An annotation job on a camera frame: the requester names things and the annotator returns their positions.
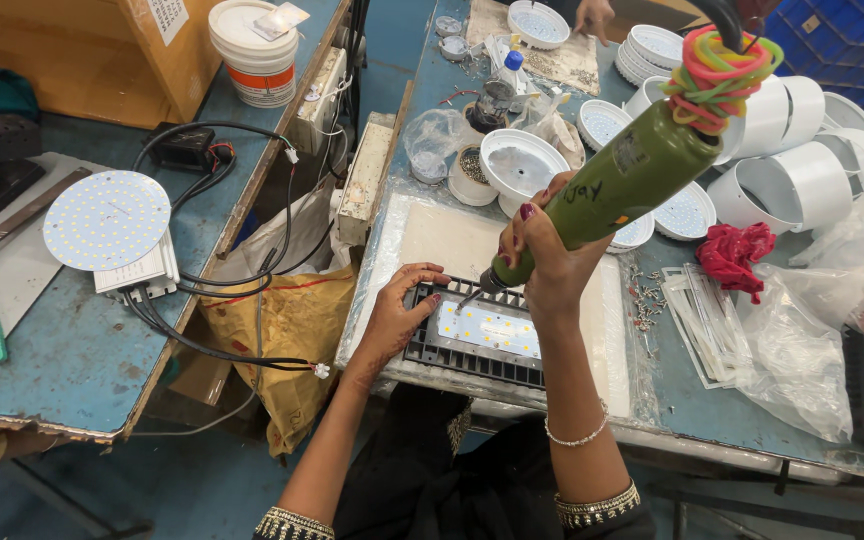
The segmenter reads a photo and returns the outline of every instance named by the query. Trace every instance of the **yellow sack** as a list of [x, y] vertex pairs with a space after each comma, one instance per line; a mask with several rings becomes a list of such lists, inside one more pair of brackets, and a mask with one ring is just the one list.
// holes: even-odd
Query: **yellow sack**
[[[330, 274], [274, 276], [262, 291], [262, 356], [303, 359], [331, 366], [346, 317], [353, 303], [355, 264]], [[222, 292], [255, 289], [257, 282], [226, 287]], [[221, 299], [201, 296], [198, 309], [222, 343], [235, 355], [256, 355], [258, 295]], [[311, 371], [282, 371], [234, 362], [239, 375], [255, 387], [271, 421], [266, 429], [269, 454], [292, 454], [306, 435], [329, 394], [336, 374], [318, 378]]]

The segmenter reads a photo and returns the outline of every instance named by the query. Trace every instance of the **electric screwdriver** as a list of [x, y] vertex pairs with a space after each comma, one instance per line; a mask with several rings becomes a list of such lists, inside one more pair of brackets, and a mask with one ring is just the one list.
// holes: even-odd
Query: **electric screwdriver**
[[[712, 166], [721, 152], [721, 137], [677, 123], [666, 100], [656, 101], [575, 173], [545, 213], [565, 249], [577, 249], [652, 212]], [[480, 288], [458, 310], [482, 293], [524, 284], [535, 267], [528, 247], [514, 269], [497, 255], [479, 277]]]

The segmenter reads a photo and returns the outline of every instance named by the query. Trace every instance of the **table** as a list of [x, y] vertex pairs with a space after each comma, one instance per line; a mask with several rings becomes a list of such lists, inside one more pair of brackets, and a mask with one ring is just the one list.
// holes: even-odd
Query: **table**
[[[230, 120], [284, 134], [351, 1], [295, 2], [311, 16], [299, 28], [304, 39], [295, 53], [298, 91], [290, 104], [255, 108], [242, 103], [228, 72], [220, 68], [197, 119]], [[46, 151], [118, 169], [132, 166], [147, 135], [144, 129], [48, 113], [41, 126]], [[279, 141], [240, 129], [215, 132], [217, 139], [233, 141], [238, 164], [207, 197], [187, 202], [170, 223], [179, 267], [202, 276], [232, 247], [280, 149]], [[198, 178], [157, 170], [150, 159], [142, 170], [158, 180], [170, 198]], [[178, 292], [157, 299], [155, 306], [181, 331], [196, 302]], [[95, 294], [90, 273], [63, 267], [6, 338], [9, 359], [0, 363], [0, 427], [34, 425], [48, 435], [111, 443], [138, 421], [172, 344], [121, 303]]]
[[[469, 2], [463, 0], [438, 0], [433, 19], [450, 16], [463, 20], [469, 15], [469, 10]], [[477, 90], [481, 86], [481, 80], [471, 80], [458, 65], [445, 60], [439, 53], [438, 43], [438, 36], [433, 29], [430, 29], [415, 74], [412, 98], [404, 120], [406, 125], [429, 109], [447, 107], [445, 104], [439, 105], [439, 102], [454, 92], [454, 86], [458, 86], [460, 90]], [[617, 51], [618, 45], [615, 43], [609, 47], [598, 45], [601, 93], [597, 99], [621, 105], [633, 95], [636, 88], [623, 80], [614, 67]], [[474, 97], [473, 95], [453, 98], [453, 107], [461, 110], [465, 104], [473, 101]], [[589, 96], [586, 94], [573, 95], [573, 99], [560, 106], [558, 110], [564, 113], [566, 121], [574, 122], [579, 108], [587, 99]], [[397, 196], [407, 194], [414, 195], [418, 199], [433, 201], [434, 204], [461, 208], [466, 212], [491, 219], [502, 221], [507, 219], [497, 202], [480, 208], [466, 206], [456, 201], [445, 187], [425, 186], [419, 184], [414, 178], [409, 178], [408, 160], [402, 141], [399, 141], [391, 163], [390, 176], [386, 179], [385, 194], [377, 212], [378, 216], [387, 215], [390, 205], [397, 203]], [[698, 182], [706, 187], [717, 176], [718, 173], [710, 170], [704, 173]], [[366, 247], [356, 298], [336, 360], [340, 366], [348, 361], [348, 356], [352, 352], [349, 349], [353, 340], [354, 323], [361, 313], [368, 294], [370, 278], [375, 271], [374, 266], [378, 263], [383, 230], [385, 228], [394, 228], [396, 231], [404, 229], [404, 224], [389, 223], [402, 221], [401, 217], [397, 214], [394, 220], [385, 222], [376, 219]], [[808, 234], [780, 235], [774, 251], [764, 258], [764, 262], [786, 266], [788, 258], [805, 249], [810, 242], [811, 238]], [[648, 275], [656, 270], [661, 271], [663, 267], [682, 266], [682, 263], [694, 262], [697, 246], [698, 242], [678, 242], [655, 234], [646, 245], [633, 253], [640, 269]], [[790, 475], [793, 478], [806, 478], [815, 482], [835, 484], [845, 479], [848, 474], [864, 476], [864, 450], [857, 445], [829, 443], [801, 431], [775, 418], [738, 390], [706, 390], [695, 372], [683, 340], [668, 311], [659, 315], [657, 322], [658, 324], [649, 332], [650, 340], [654, 340], [651, 343], [658, 343], [656, 361], [648, 366], [653, 371], [654, 384], [654, 403], [653, 406], [648, 407], [651, 414], [637, 414], [633, 411], [633, 418], [629, 422], [613, 421], [612, 428], [620, 442], [775, 473], [779, 472], [784, 460], [789, 460]], [[469, 381], [467, 378], [474, 375], [438, 370], [437, 379], [430, 377], [417, 379], [415, 378], [417, 370], [412, 369], [417, 365], [415, 362], [394, 359], [383, 372], [383, 376], [393, 380], [458, 391], [474, 397], [526, 405], [533, 409], [545, 408], [544, 399], [542, 402], [521, 399], [520, 393], [510, 393], [504, 387], [500, 388], [503, 385], [510, 387], [508, 383], [488, 382], [485, 385], [478, 383], [477, 389], [473, 390], [466, 383]], [[482, 377], [475, 377], [475, 379], [487, 381]]]

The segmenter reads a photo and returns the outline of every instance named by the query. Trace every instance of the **red nail polish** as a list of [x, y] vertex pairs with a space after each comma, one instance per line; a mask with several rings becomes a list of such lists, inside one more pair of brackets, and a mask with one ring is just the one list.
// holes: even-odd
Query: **red nail polish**
[[524, 202], [518, 209], [518, 215], [522, 216], [522, 221], [528, 221], [530, 217], [536, 215], [536, 209], [531, 202]]

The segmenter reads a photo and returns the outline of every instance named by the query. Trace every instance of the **red cloth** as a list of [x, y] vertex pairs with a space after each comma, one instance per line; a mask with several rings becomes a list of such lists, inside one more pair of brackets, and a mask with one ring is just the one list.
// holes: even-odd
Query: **red cloth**
[[751, 302], [758, 304], [765, 285], [752, 273], [750, 263], [758, 263], [775, 245], [776, 236], [764, 223], [745, 228], [713, 225], [708, 228], [708, 240], [695, 250], [695, 257], [706, 274], [722, 282], [722, 289], [745, 291]]

